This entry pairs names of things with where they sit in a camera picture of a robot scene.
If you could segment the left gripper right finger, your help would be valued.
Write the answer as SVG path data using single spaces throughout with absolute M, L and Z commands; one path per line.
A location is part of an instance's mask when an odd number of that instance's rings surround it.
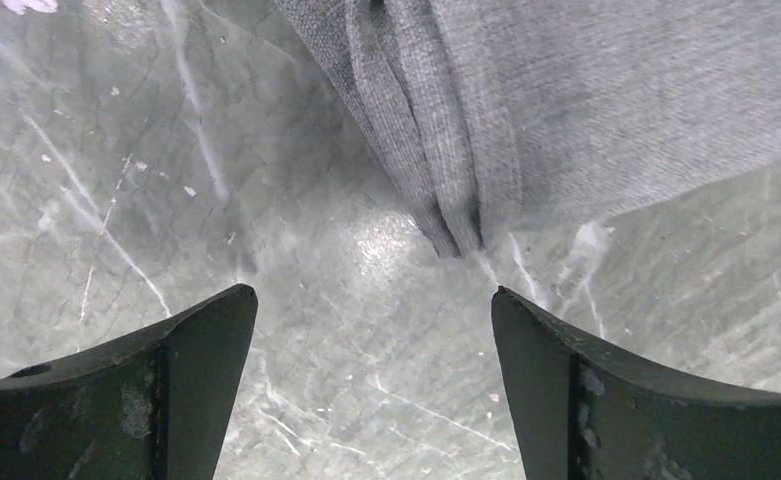
M 781 393 L 676 370 L 500 288 L 491 318 L 530 479 L 781 479 Z

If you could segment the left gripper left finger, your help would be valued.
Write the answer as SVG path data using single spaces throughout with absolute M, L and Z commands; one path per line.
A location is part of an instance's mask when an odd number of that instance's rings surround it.
M 212 478 L 257 310 L 238 284 L 0 378 L 0 479 Z

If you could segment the grey cloth napkin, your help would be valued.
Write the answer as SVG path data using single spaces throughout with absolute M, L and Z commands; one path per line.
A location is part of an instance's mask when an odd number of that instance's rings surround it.
M 781 1 L 282 1 L 442 256 L 781 158 Z

